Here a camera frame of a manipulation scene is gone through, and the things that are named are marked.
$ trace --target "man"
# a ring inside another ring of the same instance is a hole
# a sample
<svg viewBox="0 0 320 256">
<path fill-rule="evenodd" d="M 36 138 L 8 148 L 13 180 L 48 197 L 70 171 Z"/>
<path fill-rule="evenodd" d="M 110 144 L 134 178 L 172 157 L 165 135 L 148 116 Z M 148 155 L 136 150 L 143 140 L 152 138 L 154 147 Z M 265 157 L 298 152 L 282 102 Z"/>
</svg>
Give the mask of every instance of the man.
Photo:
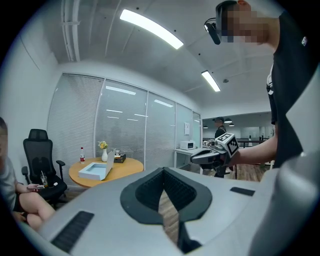
<svg viewBox="0 0 320 256">
<path fill-rule="evenodd" d="M 217 127 L 217 130 L 214 134 L 214 138 L 218 138 L 219 136 L 225 134 L 227 131 L 226 131 L 226 128 L 224 126 L 224 123 L 225 123 L 225 119 L 221 116 L 217 117 L 216 119 L 213 119 L 214 121 L 214 126 Z"/>
<path fill-rule="evenodd" d="M 229 42 L 239 36 L 245 42 L 266 44 L 273 51 L 266 89 L 275 135 L 260 145 L 240 149 L 229 165 L 275 160 L 274 167 L 278 168 L 302 152 L 286 113 L 308 85 L 318 61 L 312 59 L 308 39 L 286 11 L 279 18 L 259 17 L 244 0 L 224 1 L 216 7 L 216 26 Z"/>
<path fill-rule="evenodd" d="M 38 230 L 55 210 L 38 194 L 36 186 L 18 183 L 15 170 L 9 158 L 8 129 L 0 117 L 0 191 L 12 211 L 16 221 L 27 222 L 31 228 Z"/>
</svg>

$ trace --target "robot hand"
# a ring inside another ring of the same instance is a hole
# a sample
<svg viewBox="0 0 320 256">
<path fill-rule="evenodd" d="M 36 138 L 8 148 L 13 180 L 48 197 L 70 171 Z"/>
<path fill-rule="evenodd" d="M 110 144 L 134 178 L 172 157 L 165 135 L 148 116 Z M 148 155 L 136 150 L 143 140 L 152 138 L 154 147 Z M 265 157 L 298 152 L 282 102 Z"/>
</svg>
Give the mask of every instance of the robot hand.
<svg viewBox="0 0 320 256">
<path fill-rule="evenodd" d="M 200 165 L 202 169 L 214 169 L 219 176 L 226 174 L 228 163 L 239 149 L 235 135 L 225 133 L 216 139 L 209 139 L 204 144 L 209 148 L 192 155 L 190 161 Z"/>
</svg>

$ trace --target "black mesh chair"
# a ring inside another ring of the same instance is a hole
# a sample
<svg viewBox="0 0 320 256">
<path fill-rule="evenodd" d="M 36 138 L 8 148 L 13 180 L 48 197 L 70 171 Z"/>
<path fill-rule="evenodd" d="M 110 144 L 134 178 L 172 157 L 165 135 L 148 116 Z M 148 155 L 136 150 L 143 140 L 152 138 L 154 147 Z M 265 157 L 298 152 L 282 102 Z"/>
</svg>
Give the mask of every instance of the black mesh chair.
<svg viewBox="0 0 320 256">
<path fill-rule="evenodd" d="M 47 132 L 41 129 L 31 129 L 29 138 L 23 141 L 23 147 L 29 165 L 31 182 L 34 184 L 42 184 L 42 171 L 47 177 L 48 188 L 41 189 L 39 194 L 45 200 L 50 200 L 51 204 L 57 203 L 59 197 L 64 194 L 64 191 L 67 189 L 62 174 L 62 166 L 66 164 L 60 160 L 56 161 L 60 168 L 60 179 L 56 175 L 56 170 L 52 163 L 53 143 L 48 139 Z M 28 168 L 26 166 L 22 167 L 22 174 L 25 176 L 27 183 L 30 184 Z"/>
</svg>

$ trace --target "hand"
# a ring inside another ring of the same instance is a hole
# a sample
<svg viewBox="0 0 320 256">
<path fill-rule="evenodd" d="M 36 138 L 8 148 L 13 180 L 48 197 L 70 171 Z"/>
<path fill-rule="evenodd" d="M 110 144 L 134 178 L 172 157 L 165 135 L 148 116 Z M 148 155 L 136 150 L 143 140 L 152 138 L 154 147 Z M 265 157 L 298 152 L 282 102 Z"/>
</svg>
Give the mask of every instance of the hand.
<svg viewBox="0 0 320 256">
<path fill-rule="evenodd" d="M 17 221 L 17 222 L 25 222 L 26 218 L 22 214 L 24 214 L 24 213 L 23 212 L 17 212 L 17 211 L 14 211 L 12 213 L 15 221 Z"/>
<path fill-rule="evenodd" d="M 28 192 L 38 192 L 39 189 L 37 189 L 37 186 L 39 186 L 39 184 L 29 184 L 26 188 Z"/>
</svg>

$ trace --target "microwave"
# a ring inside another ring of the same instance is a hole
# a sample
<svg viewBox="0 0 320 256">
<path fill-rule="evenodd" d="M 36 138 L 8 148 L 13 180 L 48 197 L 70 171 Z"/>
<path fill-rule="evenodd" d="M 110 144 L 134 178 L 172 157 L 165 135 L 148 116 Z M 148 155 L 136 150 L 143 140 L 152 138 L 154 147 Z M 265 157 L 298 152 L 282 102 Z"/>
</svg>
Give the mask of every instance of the microwave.
<svg viewBox="0 0 320 256">
<path fill-rule="evenodd" d="M 182 150 L 194 150 L 196 143 L 193 140 L 180 141 L 180 149 Z"/>
</svg>

